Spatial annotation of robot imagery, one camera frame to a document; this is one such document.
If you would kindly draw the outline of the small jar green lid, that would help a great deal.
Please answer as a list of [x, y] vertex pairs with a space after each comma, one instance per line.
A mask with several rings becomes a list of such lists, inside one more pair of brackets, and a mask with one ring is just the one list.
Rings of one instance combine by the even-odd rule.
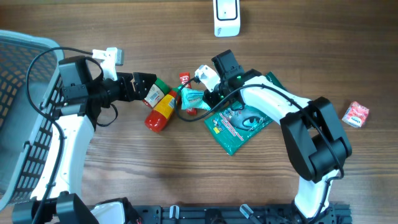
[[170, 87], [163, 80], [157, 78], [142, 102], [146, 106], [154, 108], [169, 91]]

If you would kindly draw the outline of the light green tissue pack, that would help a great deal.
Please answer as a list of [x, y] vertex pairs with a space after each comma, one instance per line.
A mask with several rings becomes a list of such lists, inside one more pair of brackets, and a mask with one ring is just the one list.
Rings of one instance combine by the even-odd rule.
[[201, 110], [211, 110], [211, 107], [203, 100], [204, 97], [203, 90], [194, 90], [191, 88], [183, 88], [181, 91], [182, 96], [182, 109], [201, 109]]

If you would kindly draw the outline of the green 3M gloves pack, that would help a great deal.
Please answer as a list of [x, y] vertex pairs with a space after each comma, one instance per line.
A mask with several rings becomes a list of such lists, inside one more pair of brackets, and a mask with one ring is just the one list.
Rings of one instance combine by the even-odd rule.
[[230, 156], [273, 122], [263, 112], [235, 101], [208, 117], [204, 124]]

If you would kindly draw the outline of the red sauce bottle green cap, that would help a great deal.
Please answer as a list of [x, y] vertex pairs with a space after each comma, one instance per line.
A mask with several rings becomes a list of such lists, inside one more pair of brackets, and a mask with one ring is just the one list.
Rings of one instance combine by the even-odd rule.
[[177, 100], [177, 103], [180, 101], [180, 97], [177, 96], [179, 88], [171, 89], [158, 102], [144, 121], [146, 127], [151, 131], [158, 133], [166, 127], [172, 113], [175, 111], [175, 100]]

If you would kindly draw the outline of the red Nescafe coffee stick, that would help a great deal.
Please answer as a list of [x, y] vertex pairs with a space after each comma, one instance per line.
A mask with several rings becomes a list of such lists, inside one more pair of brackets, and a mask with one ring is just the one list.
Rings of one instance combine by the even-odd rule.
[[[181, 84], [185, 84], [190, 79], [190, 73], [189, 72], [182, 72], [182, 73], [179, 74], [179, 77], [180, 77]], [[186, 109], [186, 112], [190, 116], [197, 115], [197, 110], [195, 108]]]

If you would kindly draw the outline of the small red snack packet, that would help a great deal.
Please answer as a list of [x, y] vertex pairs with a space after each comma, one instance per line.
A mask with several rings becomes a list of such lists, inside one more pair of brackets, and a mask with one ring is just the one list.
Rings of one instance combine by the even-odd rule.
[[368, 108], [357, 101], [353, 101], [341, 120], [354, 128], [361, 128], [365, 124], [368, 115]]

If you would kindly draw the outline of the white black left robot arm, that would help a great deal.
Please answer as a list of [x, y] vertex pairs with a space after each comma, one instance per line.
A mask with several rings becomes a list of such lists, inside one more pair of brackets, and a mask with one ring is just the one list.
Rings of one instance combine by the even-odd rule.
[[18, 203], [13, 223], [47, 223], [57, 216], [60, 223], [142, 223], [127, 198], [101, 202], [89, 208], [80, 198], [85, 156], [100, 124], [98, 116], [114, 101], [143, 100], [157, 77], [152, 73], [114, 72], [102, 69], [93, 78], [87, 66], [90, 57], [75, 56], [59, 61], [61, 100], [44, 118], [51, 123], [50, 149], [39, 170], [40, 179], [31, 198]]

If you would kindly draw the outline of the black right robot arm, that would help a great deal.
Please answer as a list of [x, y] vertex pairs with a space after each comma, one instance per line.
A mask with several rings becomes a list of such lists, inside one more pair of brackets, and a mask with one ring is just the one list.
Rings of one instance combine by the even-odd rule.
[[206, 86], [204, 99], [211, 108], [228, 100], [251, 106], [280, 125], [289, 161], [300, 176], [294, 198], [295, 214], [303, 223], [315, 223], [331, 208], [333, 181], [345, 176], [343, 165], [352, 147], [332, 103], [295, 96], [276, 86], [261, 72], [245, 71], [231, 50], [201, 65], [195, 77]]

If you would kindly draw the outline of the white barcode scanner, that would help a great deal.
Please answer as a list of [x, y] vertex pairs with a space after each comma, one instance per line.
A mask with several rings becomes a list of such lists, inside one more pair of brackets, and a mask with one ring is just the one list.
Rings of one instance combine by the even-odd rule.
[[240, 0], [213, 0], [214, 35], [237, 36], [241, 28]]

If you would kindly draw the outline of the grey plastic mesh basket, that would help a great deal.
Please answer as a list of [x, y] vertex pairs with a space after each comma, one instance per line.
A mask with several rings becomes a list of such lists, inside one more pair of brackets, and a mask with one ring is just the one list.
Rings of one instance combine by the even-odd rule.
[[57, 158], [59, 133], [49, 116], [63, 100], [59, 45], [1, 31], [1, 208], [41, 200]]

